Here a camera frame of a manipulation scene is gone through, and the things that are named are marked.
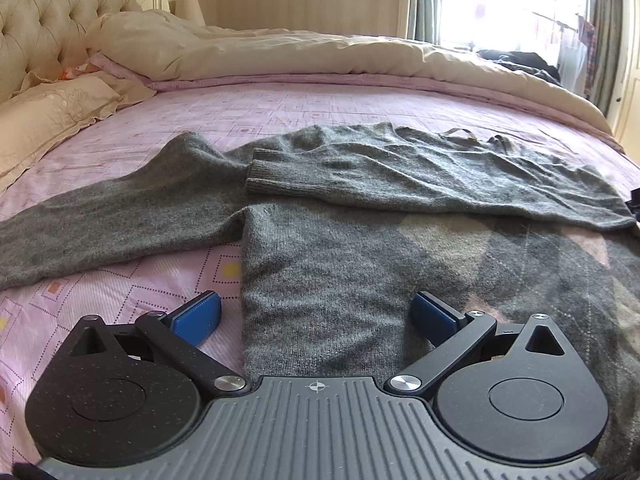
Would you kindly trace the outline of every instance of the lamp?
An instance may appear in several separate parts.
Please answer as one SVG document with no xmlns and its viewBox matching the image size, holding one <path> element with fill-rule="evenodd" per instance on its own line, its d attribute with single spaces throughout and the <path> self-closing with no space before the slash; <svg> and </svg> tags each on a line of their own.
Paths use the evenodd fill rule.
<svg viewBox="0 0 640 480">
<path fill-rule="evenodd" d="M 204 21 L 198 0 L 175 0 L 174 14 L 178 16 L 178 18 L 189 20 L 201 27 L 207 25 Z"/>
</svg>

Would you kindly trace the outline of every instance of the purple patterned bed sheet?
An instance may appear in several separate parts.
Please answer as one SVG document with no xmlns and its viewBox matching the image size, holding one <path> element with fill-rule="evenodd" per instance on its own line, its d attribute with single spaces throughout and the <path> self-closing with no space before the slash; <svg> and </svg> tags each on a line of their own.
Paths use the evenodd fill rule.
<svg viewBox="0 0 640 480">
<path fill-rule="evenodd" d="M 242 78 L 226 81 L 236 84 L 165 92 L 118 112 L 79 132 L 27 171 L 0 196 L 0 220 L 55 194 L 130 173 L 185 130 L 199 132 L 225 151 L 316 123 L 391 121 L 434 132 L 466 128 L 478 139 L 501 134 L 573 164 L 593 164 L 622 196 L 640 182 L 640 168 L 613 143 L 549 118 L 436 92 L 353 86 L 349 76 L 323 75 L 322 84 L 295 82 L 301 77 L 257 83 Z M 143 312 L 171 310 L 203 290 L 216 290 L 223 298 L 223 319 L 202 350 L 241 370 L 240 256 L 238 242 L 150 256 L 0 292 L 0 472 L 12 462 L 38 459 L 24 423 L 24 405 L 84 314 L 127 323 Z"/>
</svg>

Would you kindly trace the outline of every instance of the metal screw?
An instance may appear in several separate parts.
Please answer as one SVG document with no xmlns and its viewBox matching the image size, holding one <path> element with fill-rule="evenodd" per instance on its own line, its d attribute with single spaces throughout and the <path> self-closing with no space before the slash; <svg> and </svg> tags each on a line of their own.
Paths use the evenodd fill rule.
<svg viewBox="0 0 640 480">
<path fill-rule="evenodd" d="M 246 381 L 237 375 L 223 375 L 222 377 L 216 377 L 213 385 L 223 392 L 236 392 L 246 386 Z"/>
<path fill-rule="evenodd" d="M 396 390 L 401 392 L 410 392 L 417 390 L 422 386 L 422 382 L 417 377 L 412 375 L 396 375 L 392 377 L 389 384 Z"/>
</svg>

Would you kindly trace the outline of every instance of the headboard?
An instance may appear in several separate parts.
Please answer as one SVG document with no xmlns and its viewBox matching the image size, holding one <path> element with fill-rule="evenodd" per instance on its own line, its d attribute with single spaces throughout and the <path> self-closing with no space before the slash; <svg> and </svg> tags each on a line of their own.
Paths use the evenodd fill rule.
<svg viewBox="0 0 640 480">
<path fill-rule="evenodd" d="M 86 59 L 82 37 L 107 12 L 169 10 L 168 0 L 0 0 L 0 102 L 27 72 L 57 78 Z"/>
</svg>

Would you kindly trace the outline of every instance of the pillow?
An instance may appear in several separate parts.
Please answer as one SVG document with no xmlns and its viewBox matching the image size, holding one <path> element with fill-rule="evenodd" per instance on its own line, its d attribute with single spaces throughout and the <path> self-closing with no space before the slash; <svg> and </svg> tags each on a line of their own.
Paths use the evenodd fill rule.
<svg viewBox="0 0 640 480">
<path fill-rule="evenodd" d="M 0 192 L 63 140 L 155 93 L 104 72 L 55 83 L 28 74 L 22 89 L 0 104 Z"/>
</svg>

